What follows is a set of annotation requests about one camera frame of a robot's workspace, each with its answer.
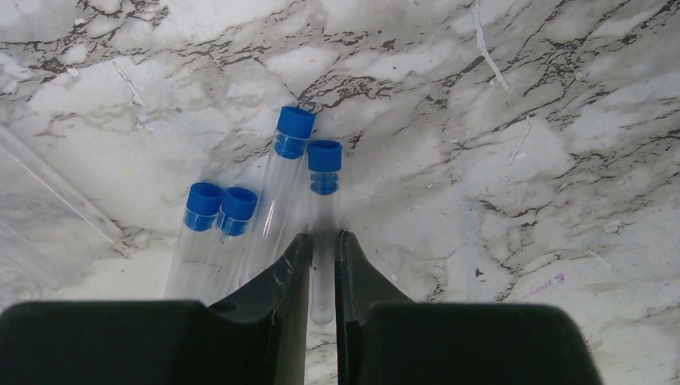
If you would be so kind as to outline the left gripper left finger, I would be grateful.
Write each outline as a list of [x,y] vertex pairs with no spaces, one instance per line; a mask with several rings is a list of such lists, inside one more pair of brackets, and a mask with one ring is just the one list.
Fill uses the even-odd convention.
[[1,316],[4,384],[301,384],[312,242],[209,306],[25,302]]

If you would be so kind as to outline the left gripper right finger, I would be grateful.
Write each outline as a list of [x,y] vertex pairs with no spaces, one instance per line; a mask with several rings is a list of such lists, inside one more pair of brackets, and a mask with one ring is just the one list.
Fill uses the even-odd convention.
[[576,323],[555,306],[420,303],[335,241],[341,384],[599,384]]

